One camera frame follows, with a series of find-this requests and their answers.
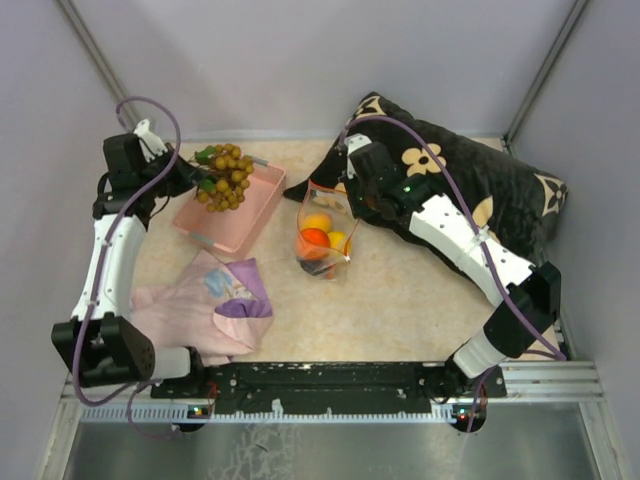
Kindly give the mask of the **clear zip bag orange zipper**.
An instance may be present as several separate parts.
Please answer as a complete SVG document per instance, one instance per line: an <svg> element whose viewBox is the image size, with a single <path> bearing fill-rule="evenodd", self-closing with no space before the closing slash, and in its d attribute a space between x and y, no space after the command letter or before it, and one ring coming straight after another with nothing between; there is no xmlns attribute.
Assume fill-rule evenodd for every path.
<svg viewBox="0 0 640 480"><path fill-rule="evenodd" d="M352 238L358 225L341 183L328 188L309 180L296 219L297 263L316 279L337 279L351 261Z"/></svg>

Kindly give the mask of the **orange fruit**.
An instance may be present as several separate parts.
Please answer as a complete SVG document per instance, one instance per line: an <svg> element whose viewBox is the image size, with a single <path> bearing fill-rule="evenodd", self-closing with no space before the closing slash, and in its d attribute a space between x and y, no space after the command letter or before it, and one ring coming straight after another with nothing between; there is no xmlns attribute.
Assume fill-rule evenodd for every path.
<svg viewBox="0 0 640 480"><path fill-rule="evenodd" d="M312 213L307 215L301 224L301 229L318 229L325 233L328 233L333 230L333 219L332 216L328 213Z"/></svg>

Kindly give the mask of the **yellow lemon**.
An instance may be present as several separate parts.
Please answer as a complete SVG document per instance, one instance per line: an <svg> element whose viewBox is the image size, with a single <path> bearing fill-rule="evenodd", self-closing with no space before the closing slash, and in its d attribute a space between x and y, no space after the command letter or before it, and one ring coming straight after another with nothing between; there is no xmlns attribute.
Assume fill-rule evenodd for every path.
<svg viewBox="0 0 640 480"><path fill-rule="evenodd" d="M350 237L343 231L330 231L327 233L329 246L331 249L342 253L343 255L351 255Z"/></svg>

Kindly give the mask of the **orange persimmon with green calyx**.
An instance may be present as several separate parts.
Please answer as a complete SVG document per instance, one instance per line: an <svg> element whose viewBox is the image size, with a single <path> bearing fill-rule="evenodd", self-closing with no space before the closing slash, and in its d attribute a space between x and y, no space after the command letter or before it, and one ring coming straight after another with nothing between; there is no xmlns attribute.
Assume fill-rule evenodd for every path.
<svg viewBox="0 0 640 480"><path fill-rule="evenodd" d="M305 260L321 260L330 250L327 233L313 228L300 230L294 247L296 255Z"/></svg>

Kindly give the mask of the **brown longan bunch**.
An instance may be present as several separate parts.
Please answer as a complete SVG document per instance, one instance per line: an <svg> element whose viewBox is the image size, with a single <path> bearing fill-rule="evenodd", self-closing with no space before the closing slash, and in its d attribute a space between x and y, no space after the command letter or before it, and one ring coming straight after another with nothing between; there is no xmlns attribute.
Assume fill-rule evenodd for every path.
<svg viewBox="0 0 640 480"><path fill-rule="evenodd" d="M232 143L208 145L196 151L193 162L204 174L195 199L210 213L237 210L246 199L254 160Z"/></svg>

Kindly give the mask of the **dark grape bunch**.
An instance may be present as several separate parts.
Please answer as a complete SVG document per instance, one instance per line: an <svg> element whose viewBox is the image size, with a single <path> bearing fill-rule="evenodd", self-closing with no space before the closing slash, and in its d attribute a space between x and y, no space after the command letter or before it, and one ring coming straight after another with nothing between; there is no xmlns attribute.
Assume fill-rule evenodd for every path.
<svg viewBox="0 0 640 480"><path fill-rule="evenodd" d="M307 274L324 280L335 278L335 266L324 260L299 259L298 263Z"/></svg>

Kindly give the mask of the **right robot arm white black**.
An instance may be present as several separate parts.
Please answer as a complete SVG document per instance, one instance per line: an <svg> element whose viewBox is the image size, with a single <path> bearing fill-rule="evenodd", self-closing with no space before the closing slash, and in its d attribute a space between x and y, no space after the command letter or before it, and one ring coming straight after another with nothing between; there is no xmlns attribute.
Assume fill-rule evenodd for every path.
<svg viewBox="0 0 640 480"><path fill-rule="evenodd" d="M445 363L448 387L470 395L482 374L520 358L556 322L561 275L551 263L535 266L500 245L444 193L401 174L386 147L364 135L344 142L344 179L350 208L375 213L426 242L468 277L495 310Z"/></svg>

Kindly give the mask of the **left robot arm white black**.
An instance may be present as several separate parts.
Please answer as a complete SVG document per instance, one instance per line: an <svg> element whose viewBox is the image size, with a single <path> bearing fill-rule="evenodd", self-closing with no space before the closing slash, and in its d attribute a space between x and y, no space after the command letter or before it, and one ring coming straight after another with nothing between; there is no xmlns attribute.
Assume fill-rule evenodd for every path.
<svg viewBox="0 0 640 480"><path fill-rule="evenodd" d="M136 260L157 200L195 187L201 174L154 133L136 129L103 143L107 171L92 206L94 244L85 284L51 341L79 388L163 381L194 397L208 373L192 348L158 347L131 316Z"/></svg>

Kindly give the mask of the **pink plastic basket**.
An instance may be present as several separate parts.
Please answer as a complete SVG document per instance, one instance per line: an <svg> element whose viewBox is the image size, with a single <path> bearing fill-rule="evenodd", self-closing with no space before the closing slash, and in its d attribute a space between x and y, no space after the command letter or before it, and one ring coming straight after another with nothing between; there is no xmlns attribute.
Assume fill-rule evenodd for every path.
<svg viewBox="0 0 640 480"><path fill-rule="evenodd" d="M174 217L174 228L211 253L244 259L275 212L286 183L282 166L262 159L254 165L251 186L237 209L209 212L204 204L189 199Z"/></svg>

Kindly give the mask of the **black pillow cream flowers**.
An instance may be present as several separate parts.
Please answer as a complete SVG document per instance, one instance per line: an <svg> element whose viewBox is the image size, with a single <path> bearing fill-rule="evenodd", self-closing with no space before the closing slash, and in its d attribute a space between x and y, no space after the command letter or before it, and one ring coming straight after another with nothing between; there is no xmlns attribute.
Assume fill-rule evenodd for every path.
<svg viewBox="0 0 640 480"><path fill-rule="evenodd" d="M377 92L360 100L348 123L351 133L382 143L408 177L453 203L466 202L475 223L495 241L543 263L568 193L560 178L418 119Z"/></svg>

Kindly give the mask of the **pink purple cloth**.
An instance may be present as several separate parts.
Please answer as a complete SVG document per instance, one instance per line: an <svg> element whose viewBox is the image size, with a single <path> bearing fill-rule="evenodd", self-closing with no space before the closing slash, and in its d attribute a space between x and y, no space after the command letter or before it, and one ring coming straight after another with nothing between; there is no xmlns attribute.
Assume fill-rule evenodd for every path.
<svg viewBox="0 0 640 480"><path fill-rule="evenodd" d="M158 348L192 347L205 366L256 351L273 308L256 260L200 252L170 286L138 287L132 323Z"/></svg>

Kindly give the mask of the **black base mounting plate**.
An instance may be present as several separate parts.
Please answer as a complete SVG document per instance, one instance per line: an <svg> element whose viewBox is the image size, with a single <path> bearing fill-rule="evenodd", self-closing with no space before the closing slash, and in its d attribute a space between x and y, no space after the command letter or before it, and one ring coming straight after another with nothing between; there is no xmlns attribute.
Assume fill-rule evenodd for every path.
<svg viewBox="0 0 640 480"><path fill-rule="evenodd" d="M240 362L165 380L154 399L212 401L219 414L429 413L434 400L472 398L478 378L451 362Z"/></svg>

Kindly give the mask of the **aluminium frame rail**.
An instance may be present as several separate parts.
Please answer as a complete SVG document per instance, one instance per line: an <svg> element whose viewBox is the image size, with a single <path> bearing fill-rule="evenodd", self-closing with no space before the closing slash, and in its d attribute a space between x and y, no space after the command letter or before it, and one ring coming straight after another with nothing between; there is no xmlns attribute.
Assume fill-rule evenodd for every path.
<svg viewBox="0 0 640 480"><path fill-rule="evenodd" d="M247 399L266 392L282 394L389 394L397 399L453 400L476 391L489 398L525 401L598 398L595 366L587 361L506 362L490 373L467 380L434 362L235 363L197 367L184 379L164 380L154 398L203 398L216 387L224 400Z"/></svg>

